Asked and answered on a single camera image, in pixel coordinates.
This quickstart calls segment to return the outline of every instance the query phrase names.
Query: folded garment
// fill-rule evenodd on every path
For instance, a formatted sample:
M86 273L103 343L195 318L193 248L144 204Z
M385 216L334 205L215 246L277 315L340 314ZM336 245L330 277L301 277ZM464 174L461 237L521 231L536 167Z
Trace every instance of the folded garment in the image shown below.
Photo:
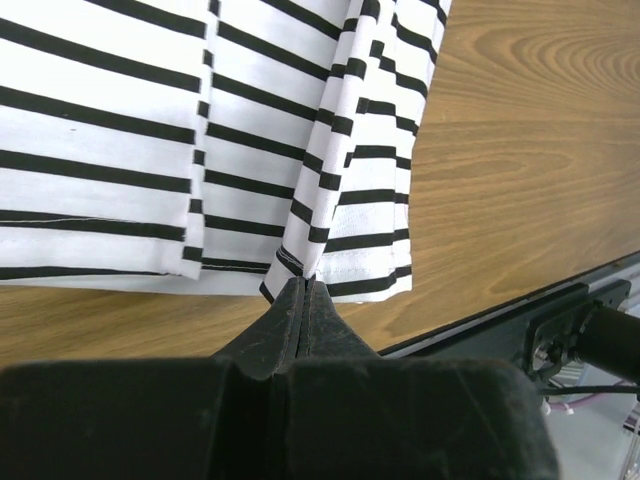
M411 288L411 152L450 0L0 5L0 283Z

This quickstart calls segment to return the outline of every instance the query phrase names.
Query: wood grain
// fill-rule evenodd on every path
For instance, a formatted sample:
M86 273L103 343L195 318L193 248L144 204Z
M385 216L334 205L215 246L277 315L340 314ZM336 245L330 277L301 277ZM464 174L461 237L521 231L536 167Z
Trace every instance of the wood grain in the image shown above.
M640 250L640 2L454 0L414 154L414 291L375 348ZM0 290L0 363L208 354L258 298Z

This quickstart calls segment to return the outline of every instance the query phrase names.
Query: wooden table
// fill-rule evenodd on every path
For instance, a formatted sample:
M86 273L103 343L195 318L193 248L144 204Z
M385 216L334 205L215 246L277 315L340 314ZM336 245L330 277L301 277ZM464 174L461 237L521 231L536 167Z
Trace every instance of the wooden table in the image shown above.
M414 291L375 348L640 250L640 2L454 0L414 154ZM261 298L0 290L0 363L209 354Z

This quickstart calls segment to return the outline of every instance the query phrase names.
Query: black cable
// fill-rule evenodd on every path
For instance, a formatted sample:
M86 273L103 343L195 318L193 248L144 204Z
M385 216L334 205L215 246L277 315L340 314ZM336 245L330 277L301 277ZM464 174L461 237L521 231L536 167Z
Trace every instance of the black cable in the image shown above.
M584 387L542 388L538 390L545 397L559 397L561 395L580 395L586 393L631 393L640 395L638 385L586 385Z

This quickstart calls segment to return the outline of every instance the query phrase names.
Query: white fabric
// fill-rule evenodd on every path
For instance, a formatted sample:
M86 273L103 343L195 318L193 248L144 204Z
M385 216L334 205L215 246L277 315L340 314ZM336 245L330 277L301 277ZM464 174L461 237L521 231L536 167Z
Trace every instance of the white fabric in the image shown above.
M0 283L337 301L411 288L450 0L0 5Z

